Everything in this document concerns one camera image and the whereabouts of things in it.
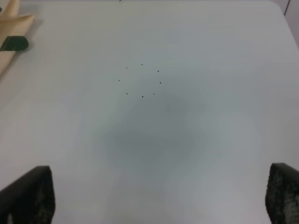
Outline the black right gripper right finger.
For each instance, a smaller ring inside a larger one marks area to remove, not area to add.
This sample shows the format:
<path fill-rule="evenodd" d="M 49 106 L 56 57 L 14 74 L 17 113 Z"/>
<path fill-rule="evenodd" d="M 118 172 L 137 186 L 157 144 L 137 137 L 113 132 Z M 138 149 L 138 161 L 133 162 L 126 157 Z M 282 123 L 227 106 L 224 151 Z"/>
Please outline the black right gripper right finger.
<path fill-rule="evenodd" d="M 272 224 L 299 224 L 299 171 L 285 163 L 270 167 L 265 206 Z"/>

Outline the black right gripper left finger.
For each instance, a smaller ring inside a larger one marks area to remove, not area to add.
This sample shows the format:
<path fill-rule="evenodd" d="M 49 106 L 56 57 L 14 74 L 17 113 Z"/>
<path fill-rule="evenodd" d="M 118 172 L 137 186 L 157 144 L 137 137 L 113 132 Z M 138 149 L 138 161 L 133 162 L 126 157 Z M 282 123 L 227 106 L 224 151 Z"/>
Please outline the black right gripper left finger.
<path fill-rule="evenodd" d="M 2 224 L 50 224 L 56 209 L 52 171 L 37 166 L 0 191 Z"/>

